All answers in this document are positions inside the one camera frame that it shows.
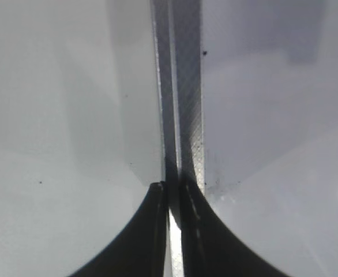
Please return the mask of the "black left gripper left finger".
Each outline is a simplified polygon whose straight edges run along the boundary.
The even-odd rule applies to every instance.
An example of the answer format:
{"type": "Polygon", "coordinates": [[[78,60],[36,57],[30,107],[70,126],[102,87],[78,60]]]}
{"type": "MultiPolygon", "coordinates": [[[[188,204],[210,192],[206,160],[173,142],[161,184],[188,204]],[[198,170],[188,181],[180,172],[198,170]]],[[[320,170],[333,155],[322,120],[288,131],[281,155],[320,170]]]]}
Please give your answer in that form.
{"type": "Polygon", "coordinates": [[[150,184],[125,228],[72,276],[163,276],[167,214],[166,183],[150,184]]]}

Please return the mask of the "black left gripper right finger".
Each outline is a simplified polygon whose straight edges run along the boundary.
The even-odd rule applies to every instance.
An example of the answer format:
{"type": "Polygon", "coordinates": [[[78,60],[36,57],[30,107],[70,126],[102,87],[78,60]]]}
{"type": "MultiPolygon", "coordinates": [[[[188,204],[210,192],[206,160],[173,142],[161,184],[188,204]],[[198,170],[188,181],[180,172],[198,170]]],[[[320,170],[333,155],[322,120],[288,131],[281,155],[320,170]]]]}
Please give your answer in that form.
{"type": "Polygon", "coordinates": [[[284,276],[227,228],[196,182],[184,174],[179,205],[185,276],[284,276]]]}

